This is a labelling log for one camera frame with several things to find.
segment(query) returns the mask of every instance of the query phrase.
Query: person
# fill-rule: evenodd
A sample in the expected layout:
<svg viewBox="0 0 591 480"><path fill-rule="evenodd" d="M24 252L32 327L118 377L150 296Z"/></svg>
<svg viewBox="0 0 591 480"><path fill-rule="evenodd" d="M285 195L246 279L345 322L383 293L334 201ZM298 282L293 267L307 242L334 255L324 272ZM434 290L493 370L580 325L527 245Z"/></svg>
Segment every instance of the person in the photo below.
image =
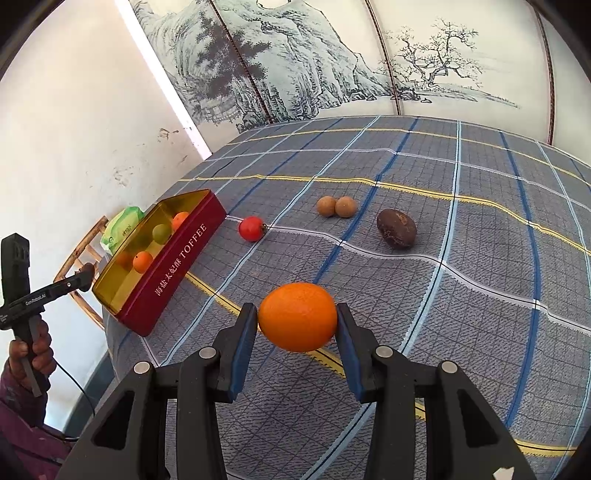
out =
<svg viewBox="0 0 591 480"><path fill-rule="evenodd" d="M40 319L33 343L33 368L46 376L56 369L47 323ZM25 342L13 340L0 375L0 477L2 480L54 480L72 448L57 430L44 425L47 393L35 398L22 367Z"/></svg>

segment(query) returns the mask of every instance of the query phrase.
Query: metal screw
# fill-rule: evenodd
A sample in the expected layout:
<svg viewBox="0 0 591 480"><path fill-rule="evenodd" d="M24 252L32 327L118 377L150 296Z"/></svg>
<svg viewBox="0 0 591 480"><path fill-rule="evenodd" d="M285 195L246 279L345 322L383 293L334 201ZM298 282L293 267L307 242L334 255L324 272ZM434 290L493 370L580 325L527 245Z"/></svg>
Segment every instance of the metal screw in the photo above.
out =
<svg viewBox="0 0 591 480"><path fill-rule="evenodd" d="M213 358L216 356L216 349L212 346L204 346L201 350L199 350L199 356L201 358Z"/></svg>
<svg viewBox="0 0 591 480"><path fill-rule="evenodd" d="M454 362L450 362L449 360L445 360L441 364L441 370L443 370L447 374L454 374L457 372L457 365Z"/></svg>
<svg viewBox="0 0 591 480"><path fill-rule="evenodd" d="M389 346L380 345L375 349L375 354L382 358L390 358L393 356L394 351Z"/></svg>
<svg viewBox="0 0 591 480"><path fill-rule="evenodd" d="M148 362L137 362L134 366L134 372L141 375L150 370L150 364Z"/></svg>

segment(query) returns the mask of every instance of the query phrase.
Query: grid pattern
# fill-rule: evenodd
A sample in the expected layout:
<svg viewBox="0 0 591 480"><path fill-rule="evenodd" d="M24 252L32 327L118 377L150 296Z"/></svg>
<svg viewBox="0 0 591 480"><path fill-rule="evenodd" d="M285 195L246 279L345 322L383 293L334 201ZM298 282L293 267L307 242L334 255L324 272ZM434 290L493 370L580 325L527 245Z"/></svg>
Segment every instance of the grid pattern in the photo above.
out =
<svg viewBox="0 0 591 480"><path fill-rule="evenodd" d="M301 199L281 219L281 225L301 228L316 232L325 232L341 238L355 217L340 218L334 215L324 218L316 212L316 202L324 196L340 199L349 196L359 204L367 197L371 186L362 183L313 183Z"/></svg>
<svg viewBox="0 0 591 480"><path fill-rule="evenodd" d="M357 325L371 329L380 344L398 348L433 269L416 260L378 260L343 250L320 285L336 302L347 302Z"/></svg>
<svg viewBox="0 0 591 480"><path fill-rule="evenodd" d="M224 295L238 305L260 304L271 290L292 282L312 282L333 245L306 235L271 231L238 271Z"/></svg>
<svg viewBox="0 0 591 480"><path fill-rule="evenodd" d="M591 326L584 253L557 238L535 233L542 276L541 300L550 311Z"/></svg>
<svg viewBox="0 0 591 480"><path fill-rule="evenodd" d="M449 263L484 285L532 298L534 261L527 228L500 210L460 203Z"/></svg>
<svg viewBox="0 0 591 480"><path fill-rule="evenodd" d="M431 135L410 134L402 152L425 157L456 159L456 139L433 137Z"/></svg>
<svg viewBox="0 0 591 480"><path fill-rule="evenodd" d="M477 168L463 168L460 174L459 193L500 203L525 218L523 203L515 179Z"/></svg>
<svg viewBox="0 0 591 480"><path fill-rule="evenodd" d="M580 162L577 162L576 160L571 160L566 155L563 155L562 153L560 153L552 148L548 148L548 147L542 147L542 148L544 149L544 152L546 153L546 156L548 157L548 160L550 160L550 163L552 165L554 165L555 167L560 167L563 170L569 171L571 173L574 173L577 177L579 176L579 173L577 172L577 168L578 168L581 171L581 173L584 175L585 179L587 179L587 181L589 181L587 173L591 174L591 168L582 165Z"/></svg>
<svg viewBox="0 0 591 480"><path fill-rule="evenodd" d="M549 227L579 244L581 241L579 230L574 222L568 201L535 185L527 183L523 185L530 207L531 220Z"/></svg>
<svg viewBox="0 0 591 480"><path fill-rule="evenodd" d="M377 190L367 210L363 212L355 233L349 238L349 243L382 254L395 253L376 227L376 217L384 209L400 210L414 220L417 239L413 253L438 256L445 234L449 202L396 190Z"/></svg>
<svg viewBox="0 0 591 480"><path fill-rule="evenodd" d="M560 181L562 182L562 185L564 185L569 198L576 200L591 209L591 190L589 190L589 186L581 180L577 180L571 175L567 175L561 171L558 172L558 176L560 177Z"/></svg>
<svg viewBox="0 0 591 480"><path fill-rule="evenodd" d="M453 359L503 419L519 379L530 317L530 309L445 276L410 359L427 365Z"/></svg>
<svg viewBox="0 0 591 480"><path fill-rule="evenodd" d="M455 160L451 163L399 155L395 160L395 168L388 170L382 176L382 181L447 193L453 187L454 168Z"/></svg>
<svg viewBox="0 0 591 480"><path fill-rule="evenodd" d="M579 220L587 248L589 248L589 244L591 244L591 212L579 205L573 205L573 210Z"/></svg>
<svg viewBox="0 0 591 480"><path fill-rule="evenodd" d="M462 127L462 138L467 138ZM507 152L488 145L477 144L473 142L462 141L462 162L479 165L481 167L492 168L503 173L514 175L511 162Z"/></svg>
<svg viewBox="0 0 591 480"><path fill-rule="evenodd" d="M567 444L584 398L590 348L589 337L541 316L531 374L511 427L515 437ZM590 420L587 415L585 426Z"/></svg>
<svg viewBox="0 0 591 480"><path fill-rule="evenodd" d="M462 124L462 138L487 143L489 145L503 146L501 136L497 130L481 128L477 125Z"/></svg>
<svg viewBox="0 0 591 480"><path fill-rule="evenodd" d="M219 242L209 242L189 271L211 288L218 288L238 261L246 255L250 244L238 234L238 224L224 220L216 232Z"/></svg>
<svg viewBox="0 0 591 480"><path fill-rule="evenodd" d="M205 167L207 170L202 176L208 177L214 174L235 176L241 170L240 176L273 172L277 176L311 177L372 120L372 117L346 118L335 123L335 119L322 119L309 124L297 122L245 132L218 152L214 160L208 162L209 166L198 166L187 178ZM394 130L378 131L408 130L414 121L409 117L380 117L351 149L381 150L345 151L323 176L373 179L392 160L392 152L387 149L395 151L406 138L402 153L434 158L399 155L382 181L450 193L457 123L419 119L414 130L425 134L408 136ZM318 133L329 127L353 130ZM289 136L298 129L297 134ZM462 142L462 162L514 174L506 151L477 143L501 147L497 131L463 125L462 132L464 139L476 141ZM512 150L543 159L534 142L512 135L506 138ZM243 140L253 141L240 144ZM568 157L551 148L544 149L555 166L579 176ZM245 153L255 155L236 157ZM215 160L224 154L229 158ZM519 153L513 156L523 178L561 191L549 166ZM577 166L591 179L591 169L578 163ZM591 193L582 181L563 172L559 175L570 197L591 206ZM496 202L525 217L514 179L490 171L463 168L459 181L461 195ZM226 180L177 183L165 195L176 194L181 188L184 192L199 188L215 192L225 183ZM217 196L234 216L258 215L270 222L304 185L294 180L232 180ZM539 187L527 183L524 186L534 221L579 243L579 232L566 200ZM312 281L334 248L330 238L315 236L314 232L342 238L356 222L348 242L357 249L341 249L328 264L320 284L336 301L346 301L357 323L372 329L379 342L399 347L417 315L434 272L433 264L400 255L438 257L450 202L430 197L428 193L418 195L382 187L376 188L369 197L371 191L371 185L360 182L312 183L279 221L278 226L290 230L272 229L236 271L223 295L238 305L247 301L259 304L279 285ZM358 217L325 219L317 215L315 204L327 194L352 196L360 207L364 199L371 198L371 201ZM393 251L377 231L376 216L386 208L399 209L414 219L417 242L410 251ZM591 243L591 211L578 205L574 209L583 234ZM237 263L252 246L243 242L236 230L237 223L227 219L191 267L191 273L213 289L235 272ZM591 325L584 253L541 232L536 231L535 238L540 253L542 302L554 314ZM477 203L458 204L448 262L468 281L526 299L533 295L534 268L528 228L500 209ZM520 378L531 310L502 301L501 297L491 298L474 292L444 275L410 356L433 365L444 358L454 359L504 418ZM107 321L109 350L118 375L123 376L136 361L150 360L151 355L161 362L181 338L185 340L178 346L172 361L181 361L200 347L211 344L219 329L231 325L235 316L216 302L211 302L200 315L207 298L206 293L183 280L155 330L146 338L147 347L137 335L130 334L114 320ZM512 433L529 442L566 445L573 435L584 399L591 339L559 327L542 315L534 345L533 365L524 377L527 380L525 394ZM338 355L334 342L327 348ZM359 407L341 376L307 355L275 348L258 335L243 394L231 406L218 407L226 467L252 480L298 480L339 437ZM174 418L174 406L170 408L169 417ZM345 451L329 462L321 478L362 478L372 422L370 418ZM590 423L591 408L588 408L573 439L574 445ZM425 475L425 438L424 422L417 420L416 478ZM559 459L531 457L529 460L539 478L550 478ZM172 426L167 432L167 465L173 477L174 464Z"/></svg>

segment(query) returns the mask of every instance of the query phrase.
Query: table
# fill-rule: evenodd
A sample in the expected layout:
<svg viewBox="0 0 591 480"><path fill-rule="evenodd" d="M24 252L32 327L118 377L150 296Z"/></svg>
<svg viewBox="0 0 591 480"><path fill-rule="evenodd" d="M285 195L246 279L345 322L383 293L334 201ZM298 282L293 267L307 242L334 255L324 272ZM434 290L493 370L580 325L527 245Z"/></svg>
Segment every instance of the table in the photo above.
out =
<svg viewBox="0 0 591 480"><path fill-rule="evenodd" d="M181 361L243 303L314 281L382 344L460 364L538 477L550 478L591 423L585 179L591 168L557 149L457 121L354 117L244 132L164 194L212 189L228 217L149 337L106 319L117 375L140 360ZM352 196L358 214L319 216L324 195ZM412 249L382 240L375 219L385 208L415 220ZM270 226L254 246L237 231L249 215ZM326 351L288 353L258 334L243 394L218 408L235 478L362 478L373 406L348 391L336 344ZM420 402L416 413L424 475ZM174 472L174 428L167 435Z"/></svg>

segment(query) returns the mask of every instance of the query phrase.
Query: red tin box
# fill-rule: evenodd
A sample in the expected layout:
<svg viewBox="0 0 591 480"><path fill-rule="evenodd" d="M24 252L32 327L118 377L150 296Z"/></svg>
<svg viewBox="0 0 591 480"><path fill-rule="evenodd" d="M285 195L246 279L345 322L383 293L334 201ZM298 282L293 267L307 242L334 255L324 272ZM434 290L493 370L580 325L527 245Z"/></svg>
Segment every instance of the red tin box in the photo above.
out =
<svg viewBox="0 0 591 480"><path fill-rule="evenodd" d="M156 243L154 227L171 225L179 212L189 212L189 216L164 245ZM93 293L127 328L149 335L185 273L225 218L226 211L211 190L158 202L101 272ZM132 267L134 256L141 251L154 257L143 274Z"/></svg>

